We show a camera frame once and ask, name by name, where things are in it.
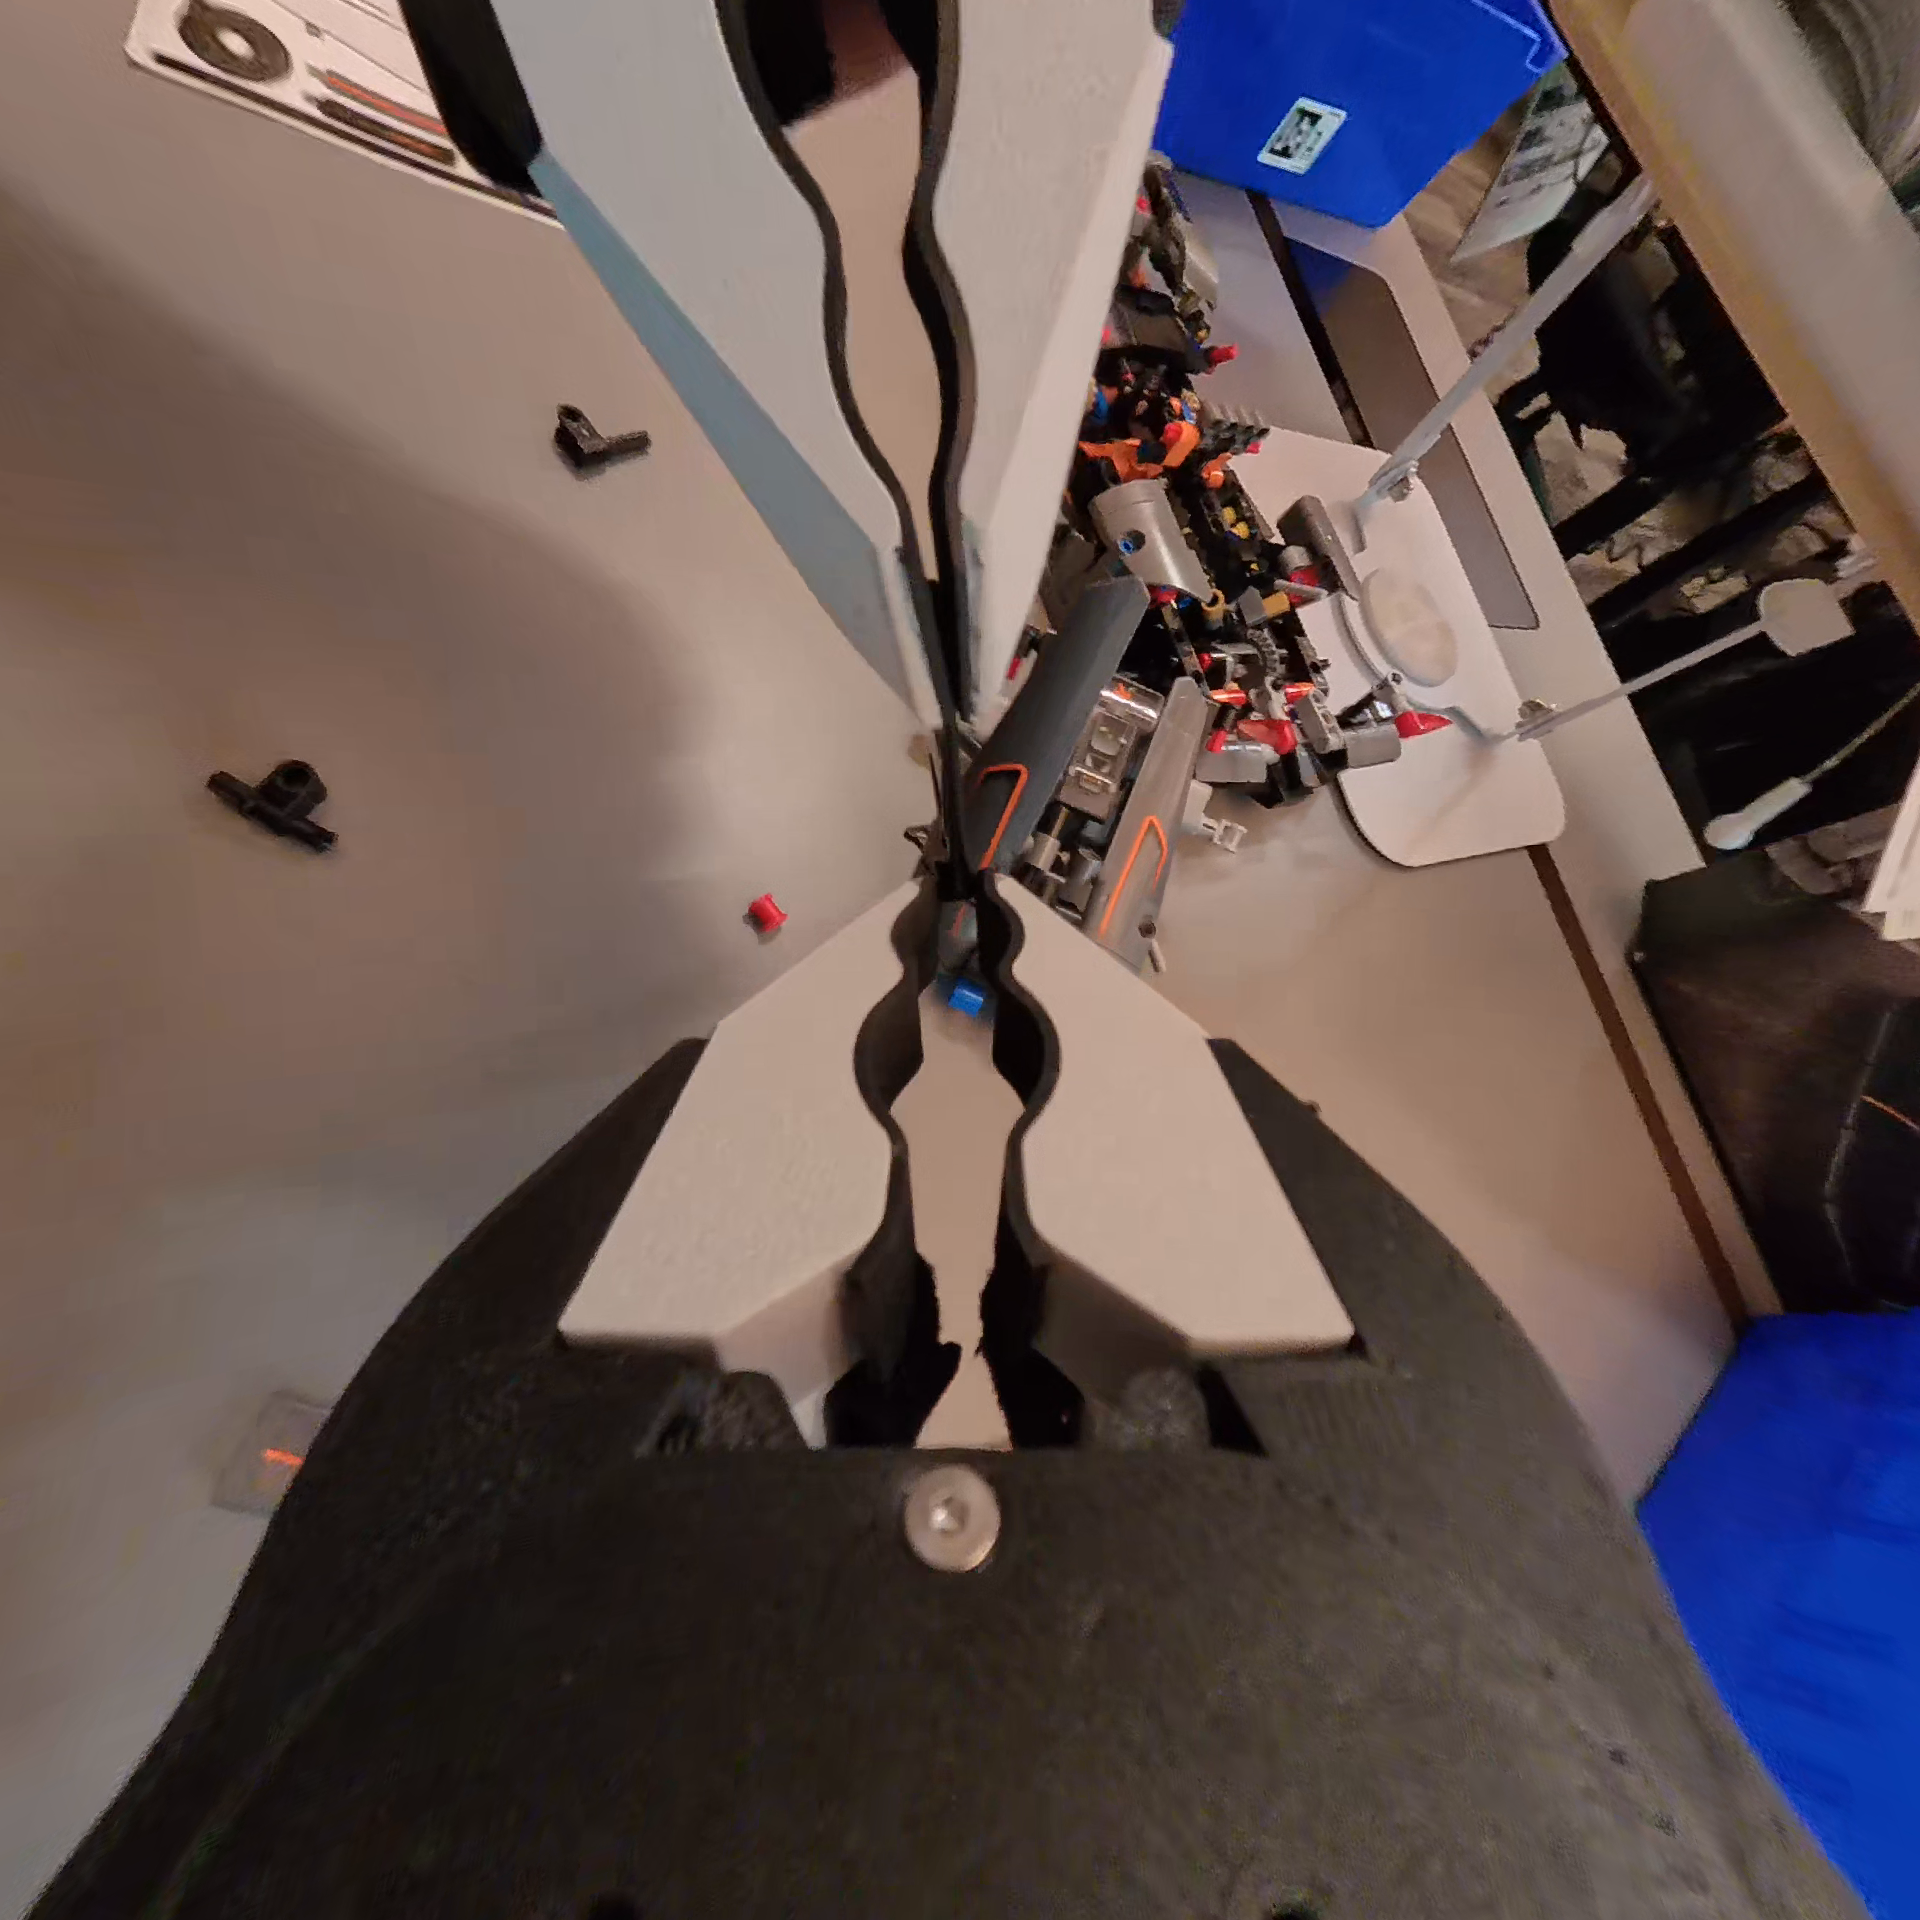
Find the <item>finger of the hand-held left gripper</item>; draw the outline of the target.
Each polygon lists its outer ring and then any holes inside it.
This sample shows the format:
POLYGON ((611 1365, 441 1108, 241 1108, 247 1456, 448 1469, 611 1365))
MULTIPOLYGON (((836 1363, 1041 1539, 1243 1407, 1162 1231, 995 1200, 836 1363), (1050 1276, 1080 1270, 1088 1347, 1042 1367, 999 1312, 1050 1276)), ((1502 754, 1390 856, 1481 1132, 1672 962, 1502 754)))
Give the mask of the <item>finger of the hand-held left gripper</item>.
POLYGON ((967 719, 1041 584, 1170 66, 1148 2, 936 5, 905 263, 942 376, 929 511, 967 719))
POLYGON ((497 21, 535 190, 839 632, 940 724, 915 516, 850 391, 841 235, 745 5, 503 2, 497 21))

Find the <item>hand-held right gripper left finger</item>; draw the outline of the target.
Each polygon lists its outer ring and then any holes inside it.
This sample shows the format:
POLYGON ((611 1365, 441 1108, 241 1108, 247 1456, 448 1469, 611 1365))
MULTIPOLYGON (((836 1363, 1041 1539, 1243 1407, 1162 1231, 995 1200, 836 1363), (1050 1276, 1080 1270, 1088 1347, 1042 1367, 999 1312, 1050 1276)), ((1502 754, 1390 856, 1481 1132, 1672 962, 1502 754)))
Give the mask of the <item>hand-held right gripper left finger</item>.
POLYGON ((936 906, 895 888, 714 1029, 561 1315, 570 1343, 900 1371, 929 1282, 895 1108, 923 1062, 936 906))

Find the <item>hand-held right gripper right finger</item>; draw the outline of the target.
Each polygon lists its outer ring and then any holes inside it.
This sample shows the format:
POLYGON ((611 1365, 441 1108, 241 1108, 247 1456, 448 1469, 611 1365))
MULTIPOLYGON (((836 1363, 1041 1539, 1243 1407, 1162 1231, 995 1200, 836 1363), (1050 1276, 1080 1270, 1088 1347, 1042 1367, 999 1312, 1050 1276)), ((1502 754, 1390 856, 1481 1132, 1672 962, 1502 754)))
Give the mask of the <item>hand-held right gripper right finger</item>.
POLYGON ((1039 1348, 1090 1398, 1178 1363, 1331 1356, 1356 1328, 1207 1032, 1016 886, 1011 983, 1048 1088, 1016 1144, 1039 1348))

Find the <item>black grey lego assembly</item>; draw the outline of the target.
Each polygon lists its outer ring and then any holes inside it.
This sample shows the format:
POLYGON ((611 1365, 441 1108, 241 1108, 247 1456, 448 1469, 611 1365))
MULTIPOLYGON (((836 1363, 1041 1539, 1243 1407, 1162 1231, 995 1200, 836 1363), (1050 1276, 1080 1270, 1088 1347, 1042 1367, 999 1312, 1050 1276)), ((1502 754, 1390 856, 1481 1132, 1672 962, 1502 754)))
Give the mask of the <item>black grey lego assembly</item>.
MULTIPOLYGON (((1209 794, 1196 772, 1211 718, 1204 684, 1180 678, 1170 690, 1152 690, 1118 664, 1018 863, 1009 872, 975 871, 975 880, 1027 888, 1137 975, 1164 972, 1172 856, 1187 831, 1207 831, 1209 794)), ((990 733, 959 732, 970 768, 990 733)), ((978 1014, 993 996, 978 943, 976 898, 940 903, 923 920, 919 952, 905 962, 911 990, 945 988, 978 1014)))

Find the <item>dark grey lego wing panel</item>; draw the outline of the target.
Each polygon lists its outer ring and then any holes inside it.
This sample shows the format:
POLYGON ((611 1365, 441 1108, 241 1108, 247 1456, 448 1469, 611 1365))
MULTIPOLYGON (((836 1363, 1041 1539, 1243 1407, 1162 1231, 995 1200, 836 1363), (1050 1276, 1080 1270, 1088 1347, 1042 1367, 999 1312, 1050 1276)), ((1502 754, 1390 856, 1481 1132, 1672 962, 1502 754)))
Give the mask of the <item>dark grey lego wing panel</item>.
POLYGON ((975 872, 1009 872, 1018 863, 1148 608, 1139 579, 1105 579, 1080 595, 1066 626, 1046 639, 959 794, 975 872))

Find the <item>lego sticker sheet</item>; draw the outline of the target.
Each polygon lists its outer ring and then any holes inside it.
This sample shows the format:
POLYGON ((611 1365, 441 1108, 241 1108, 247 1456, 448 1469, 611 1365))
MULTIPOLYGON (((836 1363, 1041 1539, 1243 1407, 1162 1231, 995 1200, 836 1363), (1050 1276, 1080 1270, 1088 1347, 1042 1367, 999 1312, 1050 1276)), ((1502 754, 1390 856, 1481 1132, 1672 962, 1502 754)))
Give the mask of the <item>lego sticker sheet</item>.
POLYGON ((398 5, 140 2, 129 59, 230 106, 556 224, 458 154, 398 5))

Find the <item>large lego car chassis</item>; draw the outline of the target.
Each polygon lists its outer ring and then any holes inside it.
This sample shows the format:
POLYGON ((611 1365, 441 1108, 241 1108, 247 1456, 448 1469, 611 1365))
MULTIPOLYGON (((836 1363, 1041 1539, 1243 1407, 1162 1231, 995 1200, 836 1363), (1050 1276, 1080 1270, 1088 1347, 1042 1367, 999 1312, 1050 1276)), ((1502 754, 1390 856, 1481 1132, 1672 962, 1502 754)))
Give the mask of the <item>large lego car chassis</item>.
POLYGON ((1039 659, 1097 573, 1128 572, 1150 589, 1160 624, 1142 626, 1120 672, 1152 690, 1200 680, 1214 704, 1196 781, 1247 788, 1271 810, 1308 799, 1451 719, 1412 704, 1388 672, 1356 702, 1331 702, 1334 662, 1306 611, 1359 600, 1359 589, 1338 584, 1321 508, 1275 526, 1242 483, 1238 462, 1273 427, 1209 394, 1239 349, 1216 333, 1216 261, 1160 150, 1146 157, 1128 232, 1018 660, 1039 659))

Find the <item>black t-shaped lego piece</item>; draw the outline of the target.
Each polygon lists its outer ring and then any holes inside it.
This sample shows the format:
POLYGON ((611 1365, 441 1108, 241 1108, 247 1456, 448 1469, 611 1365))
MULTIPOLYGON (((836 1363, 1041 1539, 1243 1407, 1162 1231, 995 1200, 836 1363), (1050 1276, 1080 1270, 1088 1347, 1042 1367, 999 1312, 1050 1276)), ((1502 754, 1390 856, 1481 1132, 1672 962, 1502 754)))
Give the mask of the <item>black t-shaped lego piece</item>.
POLYGON ((313 853, 338 846, 336 830, 318 820, 329 788, 318 768, 305 759, 283 759, 260 780, 247 781, 232 772, 211 772, 207 790, 238 818, 283 842, 313 853))

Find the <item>dark lego set box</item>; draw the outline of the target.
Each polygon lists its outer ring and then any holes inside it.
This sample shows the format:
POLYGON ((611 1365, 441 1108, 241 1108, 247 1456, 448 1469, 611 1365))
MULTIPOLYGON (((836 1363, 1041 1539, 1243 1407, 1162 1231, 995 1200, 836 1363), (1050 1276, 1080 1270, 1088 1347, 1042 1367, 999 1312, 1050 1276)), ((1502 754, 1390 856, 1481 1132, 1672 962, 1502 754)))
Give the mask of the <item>dark lego set box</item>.
POLYGON ((1919 1307, 1915 951, 1744 853, 1650 880, 1630 967, 1784 1307, 1919 1307))

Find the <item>blue plastic bin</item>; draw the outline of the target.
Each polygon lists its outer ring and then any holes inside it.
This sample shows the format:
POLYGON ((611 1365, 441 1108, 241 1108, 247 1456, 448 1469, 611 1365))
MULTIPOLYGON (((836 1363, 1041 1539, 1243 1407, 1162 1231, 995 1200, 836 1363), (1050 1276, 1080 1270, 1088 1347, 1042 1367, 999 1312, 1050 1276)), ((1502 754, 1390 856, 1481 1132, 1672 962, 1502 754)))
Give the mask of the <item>blue plastic bin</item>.
POLYGON ((1875 1915, 1919 1915, 1919 1316, 1779 1315, 1640 1501, 1722 1698, 1875 1915))
POLYGON ((1155 146, 1378 229, 1567 52, 1534 2, 1188 2, 1155 146))

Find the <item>flat grey orange striped tile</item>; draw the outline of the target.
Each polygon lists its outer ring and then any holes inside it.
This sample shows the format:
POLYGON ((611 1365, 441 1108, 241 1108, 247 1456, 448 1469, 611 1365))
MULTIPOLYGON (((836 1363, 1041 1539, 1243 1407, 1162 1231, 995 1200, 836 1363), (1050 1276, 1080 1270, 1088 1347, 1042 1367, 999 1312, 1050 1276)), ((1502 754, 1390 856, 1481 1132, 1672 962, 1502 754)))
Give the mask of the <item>flat grey orange striped tile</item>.
POLYGON ((264 1398, 211 1483, 212 1506, 271 1520, 316 1446, 331 1405, 276 1389, 264 1398))

